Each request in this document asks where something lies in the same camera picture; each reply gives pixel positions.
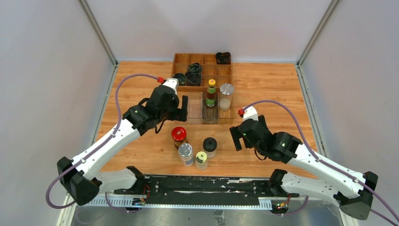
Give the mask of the yellow cap sauce bottle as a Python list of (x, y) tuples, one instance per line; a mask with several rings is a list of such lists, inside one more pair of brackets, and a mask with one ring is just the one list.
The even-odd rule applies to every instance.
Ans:
[(216, 81), (215, 79), (210, 79), (208, 81), (208, 88), (206, 93), (206, 106), (214, 107), (215, 106), (215, 97), (216, 97)]

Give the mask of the clear plastic organizer bin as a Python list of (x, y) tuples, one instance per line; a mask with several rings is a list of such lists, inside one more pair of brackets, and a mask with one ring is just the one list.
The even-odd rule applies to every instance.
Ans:
[(206, 94), (201, 92), (184, 92), (188, 96), (187, 122), (191, 124), (232, 124), (235, 116), (232, 109), (232, 102), (227, 111), (219, 108), (222, 95), (217, 94), (215, 107), (206, 105)]

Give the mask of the large silver lid jar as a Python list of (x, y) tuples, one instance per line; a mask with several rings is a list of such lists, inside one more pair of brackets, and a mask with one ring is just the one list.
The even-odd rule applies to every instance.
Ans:
[(221, 111), (228, 111), (232, 104), (234, 86), (230, 83), (224, 83), (219, 88), (218, 107)]

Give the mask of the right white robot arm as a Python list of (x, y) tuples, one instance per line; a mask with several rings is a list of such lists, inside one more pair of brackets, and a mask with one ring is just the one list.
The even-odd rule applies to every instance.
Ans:
[(366, 220), (373, 202), (378, 176), (367, 171), (357, 172), (308, 149), (297, 137), (286, 133), (271, 133), (265, 118), (248, 118), (239, 126), (230, 128), (237, 151), (246, 148), (272, 161), (299, 167), (316, 179), (300, 177), (285, 170), (276, 169), (269, 179), (269, 191), (274, 196), (300, 194), (313, 196), (337, 206), (346, 215)]

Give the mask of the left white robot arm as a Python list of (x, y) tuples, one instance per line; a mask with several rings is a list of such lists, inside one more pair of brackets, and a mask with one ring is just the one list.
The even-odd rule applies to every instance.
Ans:
[(127, 189), (140, 194), (144, 181), (132, 167), (101, 173), (100, 169), (122, 148), (154, 129), (159, 133), (165, 121), (187, 120), (188, 96), (177, 96), (175, 88), (156, 87), (149, 98), (130, 107), (117, 124), (101, 139), (79, 155), (62, 157), (56, 164), (58, 181), (77, 205), (91, 202), (99, 193)]

